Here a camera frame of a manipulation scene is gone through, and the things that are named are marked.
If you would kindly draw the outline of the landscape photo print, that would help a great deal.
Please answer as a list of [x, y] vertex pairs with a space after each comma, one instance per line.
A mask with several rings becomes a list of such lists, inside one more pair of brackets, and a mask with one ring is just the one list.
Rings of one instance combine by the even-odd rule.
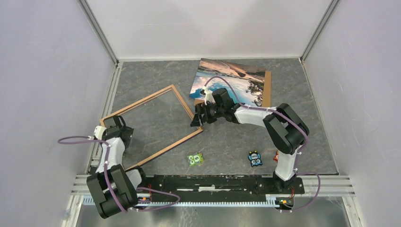
[[271, 72], [263, 67], [201, 59], [189, 93], [189, 98], [195, 99], [196, 104], [204, 100], [201, 89], [205, 83], [211, 91], [226, 88], [234, 100], [234, 94], [237, 94], [247, 105], [271, 105]]

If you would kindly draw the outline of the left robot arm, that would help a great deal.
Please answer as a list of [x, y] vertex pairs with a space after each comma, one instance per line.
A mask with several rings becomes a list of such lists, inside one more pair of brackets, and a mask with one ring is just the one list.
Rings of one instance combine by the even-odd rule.
[[87, 178], [87, 186], [99, 215], [106, 219], [136, 206], [137, 192], [148, 188], [148, 179], [140, 167], [126, 171], [122, 166], [134, 129], [119, 115], [104, 119], [104, 124], [94, 131], [95, 139], [102, 141], [102, 157], [95, 173]]

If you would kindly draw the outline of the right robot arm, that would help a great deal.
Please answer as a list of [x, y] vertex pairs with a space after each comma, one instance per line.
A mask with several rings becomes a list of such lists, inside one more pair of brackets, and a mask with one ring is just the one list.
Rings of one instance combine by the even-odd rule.
[[254, 107], [235, 102], [226, 88], [210, 91], [203, 87], [200, 92], [204, 101], [195, 105], [192, 127], [211, 124], [223, 117], [236, 124], [265, 127], [278, 150], [278, 160], [273, 172], [273, 187], [285, 193], [292, 187], [296, 177], [296, 156], [307, 142], [309, 129], [295, 111], [285, 103], [278, 107]]

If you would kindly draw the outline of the wooden picture frame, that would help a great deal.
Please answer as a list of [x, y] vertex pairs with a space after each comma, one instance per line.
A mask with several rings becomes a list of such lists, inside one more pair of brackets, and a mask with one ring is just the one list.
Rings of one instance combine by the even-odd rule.
[[134, 131], [122, 153], [126, 171], [154, 160], [203, 132], [191, 127], [194, 113], [174, 85], [169, 85], [100, 119], [109, 128], [112, 117]]

